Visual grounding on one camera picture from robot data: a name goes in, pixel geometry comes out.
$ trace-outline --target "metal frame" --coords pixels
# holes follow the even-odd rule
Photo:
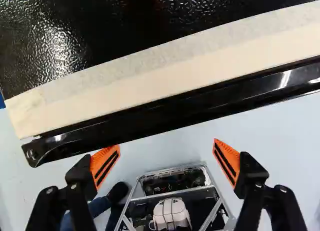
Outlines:
[[[252,110],[319,89],[320,57],[315,57],[42,133],[22,149],[29,165],[35,168],[43,163]]]
[[[188,189],[184,189],[184,190],[179,190],[179,191],[173,191],[173,192],[167,192],[167,193],[161,193],[161,194],[155,194],[155,195],[149,195],[149,196],[142,196],[139,198],[132,198],[133,194],[135,193],[135,190],[137,188],[137,186],[139,184],[141,184],[141,181],[145,178],[148,178],[149,176],[161,176],[161,175],[169,175],[171,173],[175,173],[176,171],[184,171],[184,170],[189,170],[190,168],[192,169],[198,169],[198,168],[205,168],[206,173],[208,174],[208,177],[210,179],[210,184],[207,186],[202,186],[202,187],[196,187],[196,188],[188,188]],[[142,176],[140,176],[139,178],[137,178],[134,187],[131,189],[130,194],[127,198],[127,201],[123,207],[123,210],[121,212],[120,218],[115,226],[114,231],[118,231],[119,227],[121,225],[121,222],[123,221],[125,223],[125,225],[128,227],[129,231],[133,231],[135,230],[135,228],[132,226],[132,224],[129,222],[128,218],[126,217],[125,213],[126,210],[128,209],[129,203],[133,202],[133,201],[141,201],[141,200],[148,200],[148,199],[153,199],[156,197],[167,197],[170,195],[175,195],[175,194],[181,194],[181,193],[185,193],[185,192],[194,192],[194,191],[198,191],[201,189],[208,189],[208,188],[215,188],[219,199],[216,201],[216,204],[214,205],[214,207],[212,208],[211,212],[209,213],[209,215],[207,216],[207,218],[205,219],[205,221],[203,222],[201,228],[199,229],[199,231],[205,231],[207,229],[207,227],[209,226],[209,224],[215,220],[216,216],[217,216],[217,212],[219,210],[219,208],[221,207],[221,205],[223,205],[227,216],[228,216],[228,221],[226,222],[225,226],[224,226],[224,231],[230,231],[232,230],[235,225],[236,225],[236,221],[237,219],[234,217],[234,215],[232,214],[228,204],[226,203],[226,201],[224,200],[222,193],[220,192],[214,177],[212,176],[212,174],[210,173],[210,170],[207,166],[207,164],[205,162],[201,162],[201,163],[191,163],[191,164],[187,164],[187,165],[181,165],[181,166],[177,166],[177,167],[173,167],[173,168],[166,168],[166,169],[161,169],[161,170],[157,170],[157,171],[152,171],[152,172],[148,172]]]

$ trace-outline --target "aluminum frame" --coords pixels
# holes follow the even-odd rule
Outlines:
[[[154,194],[154,195],[149,195],[149,196],[142,196],[142,197],[138,197],[138,198],[132,198],[133,194],[136,191],[136,188],[139,184],[141,184],[141,181],[145,178],[148,178],[148,176],[160,176],[160,175],[167,175],[167,174],[171,174],[174,173],[176,171],[185,171],[185,170],[192,170],[192,169],[198,169],[198,168],[205,168],[206,173],[209,176],[210,179],[210,184],[207,186],[202,186],[202,187],[195,187],[195,188],[188,188],[188,189],[184,189],[184,190],[179,190],[179,191],[173,191],[173,192],[167,192],[167,193],[161,193],[161,194]],[[214,205],[214,207],[212,208],[212,210],[210,211],[209,215],[207,216],[207,218],[205,219],[205,221],[203,222],[202,226],[200,227],[200,229],[198,231],[205,231],[207,229],[207,227],[209,226],[209,224],[215,220],[216,216],[217,216],[217,212],[219,210],[219,208],[221,207],[221,205],[223,205],[226,214],[228,216],[228,221],[226,222],[225,226],[223,229],[220,230],[224,230],[224,231],[230,231],[233,230],[233,228],[236,225],[237,219],[235,218],[235,216],[232,214],[228,204],[226,203],[225,199],[223,198],[222,193],[220,192],[217,183],[215,182],[214,177],[212,176],[208,165],[205,162],[200,162],[200,163],[191,163],[191,164],[186,164],[186,165],[181,165],[181,166],[177,166],[177,167],[172,167],[172,168],[166,168],[166,169],[161,169],[161,170],[157,170],[157,171],[152,171],[152,172],[147,172],[146,174],[140,176],[137,178],[134,187],[131,189],[129,196],[127,198],[127,201],[123,207],[123,210],[121,212],[120,218],[115,226],[115,231],[119,230],[119,227],[121,225],[121,222],[123,221],[125,223],[125,225],[128,226],[128,229],[131,231],[133,229],[135,229],[133,227],[133,225],[129,222],[128,218],[126,217],[125,213],[126,210],[128,209],[129,203],[133,202],[133,201],[141,201],[141,200],[148,200],[148,199],[153,199],[153,198],[157,198],[157,197],[168,197],[171,195],[175,195],[175,194],[181,194],[181,193],[186,193],[186,192],[195,192],[201,189],[208,189],[208,188],[215,188],[219,199],[216,201],[216,204]]]

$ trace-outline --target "black diamond plate surface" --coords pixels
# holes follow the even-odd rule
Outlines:
[[[316,0],[0,0],[6,99],[205,29]]]

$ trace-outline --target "jeans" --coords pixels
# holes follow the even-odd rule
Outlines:
[[[118,219],[121,215],[123,205],[111,206],[111,203],[107,197],[97,197],[94,200],[92,200],[90,203],[88,203],[88,207],[89,207],[89,212],[93,219],[98,217],[107,209],[111,208],[111,214],[106,224],[105,231],[114,231],[116,224],[118,222]],[[70,212],[66,213],[63,216],[61,225],[60,225],[60,231],[74,231]]]

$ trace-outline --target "black metal edge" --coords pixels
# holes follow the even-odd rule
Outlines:
[[[320,89],[319,82],[310,82],[318,78],[319,56],[46,132],[22,149],[30,166],[37,167],[300,96]]]

